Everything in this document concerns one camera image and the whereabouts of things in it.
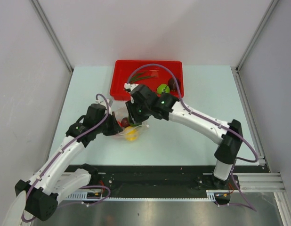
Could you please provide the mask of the yellow fake lemon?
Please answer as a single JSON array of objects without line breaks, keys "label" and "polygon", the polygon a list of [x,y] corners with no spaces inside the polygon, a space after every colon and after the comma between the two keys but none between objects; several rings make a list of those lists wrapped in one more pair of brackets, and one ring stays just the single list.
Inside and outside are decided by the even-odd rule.
[{"label": "yellow fake lemon", "polygon": [[126,127],[124,130],[124,138],[127,141],[135,141],[139,136],[138,130],[135,127]]}]

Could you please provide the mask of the clear zip top bag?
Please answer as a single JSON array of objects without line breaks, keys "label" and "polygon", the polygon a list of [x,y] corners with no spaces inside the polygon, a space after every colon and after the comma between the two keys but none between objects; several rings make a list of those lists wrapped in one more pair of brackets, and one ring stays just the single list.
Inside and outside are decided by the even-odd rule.
[{"label": "clear zip top bag", "polygon": [[134,124],[130,118],[126,107],[119,108],[114,111],[116,120],[122,131],[112,137],[114,139],[122,139],[129,142],[136,141],[142,133],[149,129],[147,121]]}]

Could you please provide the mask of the green fake ball fruit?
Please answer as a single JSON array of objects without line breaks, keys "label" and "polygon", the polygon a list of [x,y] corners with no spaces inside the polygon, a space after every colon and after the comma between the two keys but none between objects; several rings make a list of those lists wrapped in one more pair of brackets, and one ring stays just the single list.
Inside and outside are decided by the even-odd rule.
[{"label": "green fake ball fruit", "polygon": [[167,84],[163,83],[157,87],[156,93],[159,95],[161,95],[163,93],[170,93],[170,88]]}]

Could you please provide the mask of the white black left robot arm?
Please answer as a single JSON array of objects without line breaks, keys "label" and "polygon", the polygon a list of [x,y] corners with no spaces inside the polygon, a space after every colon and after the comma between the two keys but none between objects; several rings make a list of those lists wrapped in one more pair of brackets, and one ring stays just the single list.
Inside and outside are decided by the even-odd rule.
[{"label": "white black left robot arm", "polygon": [[93,141],[98,134],[113,136],[122,131],[108,104],[91,104],[87,113],[72,124],[61,145],[47,162],[28,181],[19,180],[15,192],[26,191],[25,210],[41,221],[48,220],[59,203],[77,189],[99,184],[98,169],[81,165],[69,179],[60,177],[71,161]]}]

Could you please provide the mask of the green fake chive sprig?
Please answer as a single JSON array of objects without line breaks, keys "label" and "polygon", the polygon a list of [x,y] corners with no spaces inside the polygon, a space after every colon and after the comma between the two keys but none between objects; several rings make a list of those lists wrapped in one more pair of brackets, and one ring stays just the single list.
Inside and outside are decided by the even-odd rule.
[{"label": "green fake chive sprig", "polygon": [[146,80],[146,79],[151,79],[151,78],[157,78],[157,75],[144,75],[145,72],[142,73],[136,73],[135,75],[133,75],[133,77],[129,80],[129,83],[135,83],[137,81],[141,81],[141,80]]}]

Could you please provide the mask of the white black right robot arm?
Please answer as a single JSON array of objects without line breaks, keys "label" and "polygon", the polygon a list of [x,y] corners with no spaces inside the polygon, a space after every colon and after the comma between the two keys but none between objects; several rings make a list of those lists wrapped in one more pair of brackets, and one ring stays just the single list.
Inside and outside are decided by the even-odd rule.
[{"label": "white black right robot arm", "polygon": [[126,83],[124,89],[130,95],[126,107],[129,119],[134,123],[142,123],[151,116],[158,120],[176,122],[203,134],[217,144],[212,184],[217,189],[228,185],[230,171],[242,145],[243,132],[239,121],[214,119],[187,106],[169,93],[158,96],[143,84]]}]

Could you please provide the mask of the dark red fake fruit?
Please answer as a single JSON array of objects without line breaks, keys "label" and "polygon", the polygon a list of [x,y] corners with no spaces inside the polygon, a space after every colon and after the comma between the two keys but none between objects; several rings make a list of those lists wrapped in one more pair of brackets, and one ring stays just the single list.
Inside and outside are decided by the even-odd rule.
[{"label": "dark red fake fruit", "polygon": [[173,79],[170,78],[168,81],[168,87],[170,88],[171,92],[177,92],[177,85],[180,87],[180,80],[178,78]]}]

